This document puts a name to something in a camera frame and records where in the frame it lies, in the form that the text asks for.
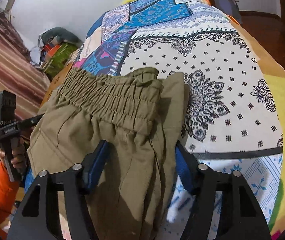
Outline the person's left hand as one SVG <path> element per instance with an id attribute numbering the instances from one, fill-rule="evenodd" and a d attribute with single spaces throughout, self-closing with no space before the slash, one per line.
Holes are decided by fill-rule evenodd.
<path id="1" fill-rule="evenodd" d="M 23 138 L 19 138 L 18 146 L 12 150 L 13 159 L 11 164 L 19 172 L 23 173 L 27 167 L 26 149 Z"/>

